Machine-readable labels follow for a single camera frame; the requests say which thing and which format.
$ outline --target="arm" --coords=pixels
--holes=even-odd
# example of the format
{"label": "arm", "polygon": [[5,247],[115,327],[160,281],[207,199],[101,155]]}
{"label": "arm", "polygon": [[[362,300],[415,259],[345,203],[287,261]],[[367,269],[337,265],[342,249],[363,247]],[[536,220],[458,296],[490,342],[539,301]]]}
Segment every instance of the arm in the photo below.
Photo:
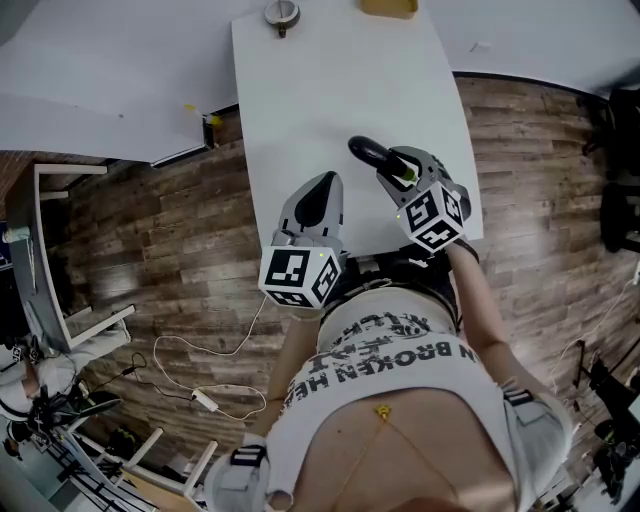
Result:
{"label": "arm", "polygon": [[[302,316],[303,313],[296,312],[296,314]],[[317,316],[318,312],[313,311],[310,314]],[[319,316],[315,321],[291,320],[282,350],[271,372],[267,391],[267,407],[258,414],[256,421],[247,429],[248,432],[263,437],[269,433],[282,410],[289,382],[302,368],[302,365],[316,353],[319,330]]]}
{"label": "arm", "polygon": [[456,280],[467,341],[489,375],[499,385],[515,377],[531,393],[553,395],[511,352],[500,310],[478,262],[457,244],[449,244],[446,251]]}
{"label": "arm", "polygon": [[29,398],[33,398],[33,396],[40,390],[40,382],[38,382],[38,374],[36,373],[36,369],[34,368],[31,360],[27,357],[24,360],[26,375],[22,380],[22,387],[24,387],[24,394]]}

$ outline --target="charger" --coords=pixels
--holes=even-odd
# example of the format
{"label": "charger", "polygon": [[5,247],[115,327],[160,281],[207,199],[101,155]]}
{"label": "charger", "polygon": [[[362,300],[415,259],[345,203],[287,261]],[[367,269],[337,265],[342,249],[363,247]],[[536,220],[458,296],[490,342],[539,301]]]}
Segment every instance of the charger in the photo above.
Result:
{"label": "charger", "polygon": [[211,400],[211,398],[209,398],[207,395],[205,395],[202,391],[200,391],[197,388],[194,389],[193,392],[191,393],[191,399],[197,400],[202,405],[204,405],[207,409],[209,409],[211,412],[215,412],[218,410],[218,404],[215,403],[213,400]]}

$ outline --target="black shorts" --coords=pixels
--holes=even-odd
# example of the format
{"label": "black shorts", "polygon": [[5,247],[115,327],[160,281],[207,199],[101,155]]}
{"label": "black shorts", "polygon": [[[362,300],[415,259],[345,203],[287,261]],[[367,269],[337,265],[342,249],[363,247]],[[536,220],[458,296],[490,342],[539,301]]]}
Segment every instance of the black shorts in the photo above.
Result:
{"label": "black shorts", "polygon": [[378,254],[374,259],[379,270],[363,273],[354,258],[347,260],[344,272],[325,303],[325,318],[335,308],[366,290],[395,286],[432,297],[449,313],[453,325],[458,325],[458,305],[449,279],[451,265],[446,252],[427,257],[423,248],[411,244],[395,252]]}

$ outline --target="gold object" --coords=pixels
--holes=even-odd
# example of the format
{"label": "gold object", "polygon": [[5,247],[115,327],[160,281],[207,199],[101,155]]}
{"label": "gold object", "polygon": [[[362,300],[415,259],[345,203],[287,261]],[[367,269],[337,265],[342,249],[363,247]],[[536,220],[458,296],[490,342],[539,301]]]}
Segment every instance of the gold object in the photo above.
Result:
{"label": "gold object", "polygon": [[410,20],[418,11],[418,0],[360,0],[367,14]]}
{"label": "gold object", "polygon": [[384,421],[387,421],[389,414],[391,414],[391,407],[382,404],[376,407],[375,411],[378,416],[380,416]]}

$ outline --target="tabletop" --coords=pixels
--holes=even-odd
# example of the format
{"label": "tabletop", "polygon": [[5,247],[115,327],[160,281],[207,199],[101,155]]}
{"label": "tabletop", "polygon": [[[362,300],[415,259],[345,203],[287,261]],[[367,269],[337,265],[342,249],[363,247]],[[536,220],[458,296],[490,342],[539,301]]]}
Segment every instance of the tabletop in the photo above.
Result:
{"label": "tabletop", "polygon": [[375,170],[347,148],[353,135],[427,150],[467,187],[470,239],[482,238],[475,161],[464,110],[424,5],[411,20],[370,16],[356,2],[301,2],[280,39],[262,13],[233,22],[240,115],[263,246],[286,199],[310,178],[336,171],[344,183],[340,238],[354,256],[409,240]]}

